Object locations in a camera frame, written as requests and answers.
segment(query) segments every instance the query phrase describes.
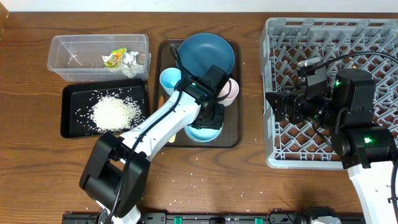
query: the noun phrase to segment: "black tray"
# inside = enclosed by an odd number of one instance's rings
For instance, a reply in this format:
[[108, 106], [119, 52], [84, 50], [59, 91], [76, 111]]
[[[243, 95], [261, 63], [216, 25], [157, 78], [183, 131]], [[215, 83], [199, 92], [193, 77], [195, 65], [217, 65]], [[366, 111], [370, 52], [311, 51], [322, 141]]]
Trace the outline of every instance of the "black tray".
[[[154, 93], [154, 108], [158, 108], [158, 102], [161, 95], [164, 100], [167, 101], [169, 95], [163, 89], [159, 83], [159, 77], [163, 70], [166, 68], [176, 68], [175, 60], [172, 57], [169, 44], [175, 44], [177, 47], [184, 40], [166, 40], [159, 47], [156, 78], [155, 78], [155, 93]], [[192, 141], [184, 132], [181, 130], [177, 133], [175, 141], [173, 143], [167, 143], [166, 147], [187, 147], [187, 148], [210, 148], [210, 149], [225, 149], [232, 148], [239, 145], [243, 137], [243, 121], [242, 121], [242, 85], [241, 85], [241, 54], [239, 45], [236, 42], [229, 41], [234, 53], [235, 53], [235, 64], [232, 69], [231, 78], [236, 80], [239, 85], [239, 95], [235, 98], [234, 102], [225, 108], [224, 114], [224, 126], [221, 134], [214, 140], [206, 143], [199, 143]]]
[[[112, 92], [119, 93], [119, 99], [125, 99], [127, 96], [131, 97], [137, 101], [136, 103], [141, 109], [140, 121], [147, 118], [147, 97], [144, 82], [140, 79], [68, 85], [62, 91], [62, 137], [74, 138], [101, 134], [88, 127], [88, 125], [95, 127], [95, 123], [91, 119], [80, 115], [87, 114], [88, 110], [98, 102], [97, 97], [93, 97], [93, 93], [95, 95], [99, 95], [100, 93], [105, 95], [106, 91], [110, 94]], [[131, 123], [132, 126], [137, 126], [138, 124], [134, 121]]]

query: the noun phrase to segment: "cup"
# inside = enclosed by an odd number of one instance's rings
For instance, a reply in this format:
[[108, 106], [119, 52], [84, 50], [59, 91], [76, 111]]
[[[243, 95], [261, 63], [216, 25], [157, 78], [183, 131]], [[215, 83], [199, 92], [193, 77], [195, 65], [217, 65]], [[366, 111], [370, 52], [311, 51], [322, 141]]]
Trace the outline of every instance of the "cup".
[[232, 78], [229, 78], [230, 82], [227, 82], [223, 89], [221, 89], [220, 93], [218, 94], [218, 98], [225, 96], [229, 92], [229, 84], [231, 84], [231, 92], [228, 94], [228, 96], [219, 101], [219, 104], [222, 104], [224, 106], [229, 106], [232, 104], [232, 102], [235, 100], [236, 96], [239, 93], [239, 85], [238, 83], [233, 80]]
[[174, 86], [181, 79], [181, 71], [177, 68], [165, 69], [159, 77], [160, 84], [167, 94], [171, 96], [174, 92]]
[[221, 131], [223, 130], [223, 127], [221, 127], [219, 130], [211, 129], [211, 128], [201, 128], [201, 129], [196, 129], [191, 126], [185, 126], [184, 131], [187, 136], [195, 142], [210, 142], [214, 139], [216, 139]]

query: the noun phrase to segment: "dark blue bowl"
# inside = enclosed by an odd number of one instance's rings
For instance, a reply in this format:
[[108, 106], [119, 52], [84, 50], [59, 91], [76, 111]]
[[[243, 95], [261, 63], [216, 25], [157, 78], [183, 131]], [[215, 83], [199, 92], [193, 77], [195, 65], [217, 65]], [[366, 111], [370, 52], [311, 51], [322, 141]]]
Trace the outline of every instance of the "dark blue bowl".
[[235, 54], [227, 40], [216, 34], [195, 34], [178, 48], [183, 66], [194, 76], [203, 77], [212, 65], [230, 74]]

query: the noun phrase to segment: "tray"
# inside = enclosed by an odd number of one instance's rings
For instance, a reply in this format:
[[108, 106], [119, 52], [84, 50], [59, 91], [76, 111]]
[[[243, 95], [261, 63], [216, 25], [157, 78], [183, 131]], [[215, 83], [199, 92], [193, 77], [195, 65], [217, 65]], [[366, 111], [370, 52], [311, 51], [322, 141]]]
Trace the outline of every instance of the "tray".
[[133, 127], [147, 118], [147, 97], [144, 82], [140, 79], [84, 83], [66, 86], [62, 91], [61, 135], [74, 138], [102, 134], [93, 130], [95, 123], [85, 114], [98, 102], [96, 96], [118, 94], [117, 98], [132, 98], [141, 110], [141, 116], [131, 121]]
[[[264, 84], [264, 146], [266, 162], [283, 169], [343, 169], [340, 157], [315, 134], [309, 122], [275, 121], [265, 92], [292, 90], [297, 63], [320, 57], [373, 50], [398, 57], [398, 20], [270, 18], [260, 40], [261, 75]], [[378, 56], [359, 56], [335, 62], [326, 68], [328, 84], [338, 70], [358, 68], [376, 82], [374, 122], [388, 127], [398, 143], [398, 65]], [[328, 136], [328, 131], [318, 128]]]
[[[159, 77], [166, 68], [176, 68], [176, 63], [172, 57], [169, 44], [175, 44], [177, 47], [184, 40], [166, 40], [159, 47], [156, 77], [155, 77], [155, 92], [154, 92], [154, 108], [157, 109], [158, 101], [161, 95], [167, 101], [169, 95], [165, 92], [159, 83]], [[239, 145], [243, 137], [243, 121], [242, 121], [242, 88], [241, 88], [241, 55], [239, 45], [233, 41], [229, 41], [235, 53], [235, 65], [232, 69], [231, 78], [235, 79], [240, 87], [239, 95], [234, 102], [225, 108], [224, 127], [221, 134], [210, 142], [198, 143], [192, 141], [181, 130], [177, 133], [173, 143], [167, 143], [165, 147], [185, 147], [185, 148], [209, 148], [209, 149], [226, 149], [233, 148]]]

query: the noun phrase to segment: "white plastic crate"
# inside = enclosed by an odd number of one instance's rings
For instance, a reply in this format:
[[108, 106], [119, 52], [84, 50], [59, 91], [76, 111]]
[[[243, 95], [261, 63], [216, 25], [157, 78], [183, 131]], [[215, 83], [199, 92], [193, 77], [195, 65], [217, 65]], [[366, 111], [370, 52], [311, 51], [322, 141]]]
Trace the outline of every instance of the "white plastic crate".
[[[378, 51], [398, 57], [398, 20], [270, 18], [260, 38], [264, 85], [264, 145], [272, 168], [342, 169], [340, 157], [315, 134], [309, 122], [275, 122], [265, 99], [268, 91], [294, 89], [297, 63], [320, 57], [331, 60], [358, 51]], [[374, 121], [388, 127], [398, 143], [398, 65], [379, 56], [358, 56], [326, 68], [333, 86], [338, 70], [356, 67], [369, 71], [376, 84]], [[319, 132], [326, 136], [322, 128]]]

